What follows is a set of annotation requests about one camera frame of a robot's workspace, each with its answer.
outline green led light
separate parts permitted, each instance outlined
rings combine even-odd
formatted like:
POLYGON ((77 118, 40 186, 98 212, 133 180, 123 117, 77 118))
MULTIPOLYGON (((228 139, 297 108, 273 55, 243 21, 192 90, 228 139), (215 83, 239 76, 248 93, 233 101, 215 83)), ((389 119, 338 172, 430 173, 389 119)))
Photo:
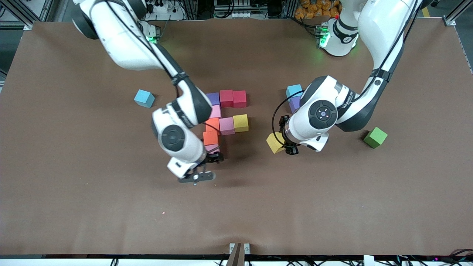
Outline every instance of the green led light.
POLYGON ((153 43, 153 44, 156 44, 158 42, 157 37, 148 37, 148 36, 146 36, 146 39, 148 40, 148 42, 153 43))
POLYGON ((326 47, 329 39, 330 39, 330 32, 327 32, 327 34, 324 37, 320 38, 320 47, 326 47))

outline yellow cube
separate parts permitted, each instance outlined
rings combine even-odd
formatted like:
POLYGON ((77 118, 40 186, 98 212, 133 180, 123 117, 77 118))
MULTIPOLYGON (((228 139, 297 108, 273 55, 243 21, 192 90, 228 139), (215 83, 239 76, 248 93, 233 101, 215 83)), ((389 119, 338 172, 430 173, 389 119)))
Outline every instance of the yellow cube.
MULTIPOLYGON (((282 137, 281 132, 276 132, 276 137, 278 138, 278 140, 284 143, 284 139, 282 137)), ((269 134, 268 138, 266 139, 266 142, 268 143, 269 147, 271 148, 271 151, 274 154, 285 150, 285 148, 281 145, 281 143, 278 142, 278 140, 274 137, 273 133, 269 134)))
POLYGON ((235 133, 248 131, 248 116, 234 115, 233 126, 235 127, 235 133))

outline pink cube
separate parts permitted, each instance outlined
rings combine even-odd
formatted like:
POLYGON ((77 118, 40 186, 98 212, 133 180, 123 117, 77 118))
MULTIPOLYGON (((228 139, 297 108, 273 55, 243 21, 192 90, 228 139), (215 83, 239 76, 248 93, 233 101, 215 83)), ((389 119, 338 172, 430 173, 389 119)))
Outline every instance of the pink cube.
MULTIPOLYGON (((206 150, 207 152, 209 152, 209 151, 215 149, 215 148, 218 147, 218 146, 219 146, 218 144, 207 145, 207 146, 205 146, 205 150, 206 150)), ((220 149, 216 149, 216 150, 212 151, 211 154, 212 154, 212 153, 216 153, 216 152, 220 152, 220 149)))
POLYGON ((212 112, 210 113, 210 118, 222 118, 222 113, 220 112, 220 105, 213 105, 212 112))
POLYGON ((233 117, 221 118, 220 123, 220 132, 222 135, 231 135, 235 134, 235 127, 233 126, 233 117))
POLYGON ((220 91, 220 107, 232 107, 233 106, 233 90, 226 89, 220 91))
POLYGON ((246 91, 236 90, 233 92, 233 108, 246 107, 246 91))

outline orange cube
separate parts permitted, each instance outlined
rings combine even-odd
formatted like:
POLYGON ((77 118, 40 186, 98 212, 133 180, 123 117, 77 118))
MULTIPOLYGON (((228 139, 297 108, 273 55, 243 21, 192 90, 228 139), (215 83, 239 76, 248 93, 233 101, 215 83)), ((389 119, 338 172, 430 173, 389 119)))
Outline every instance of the orange cube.
POLYGON ((205 131, 207 132, 210 132, 210 131, 220 131, 220 123, 219 123, 219 118, 218 117, 214 117, 214 118, 211 118, 207 121, 205 121, 206 125, 205 125, 205 131))
POLYGON ((217 131, 207 131, 203 133, 204 135, 204 145, 214 145, 219 143, 219 136, 217 131))

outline red cube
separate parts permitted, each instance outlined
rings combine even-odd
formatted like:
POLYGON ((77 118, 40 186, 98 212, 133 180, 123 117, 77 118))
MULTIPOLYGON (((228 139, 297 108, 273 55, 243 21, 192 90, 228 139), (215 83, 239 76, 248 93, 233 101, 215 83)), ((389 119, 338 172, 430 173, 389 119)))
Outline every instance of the red cube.
POLYGON ((236 90, 233 92, 233 108, 246 107, 246 91, 236 90))
POLYGON ((232 107, 233 106, 233 90, 226 89, 220 91, 220 107, 232 107))

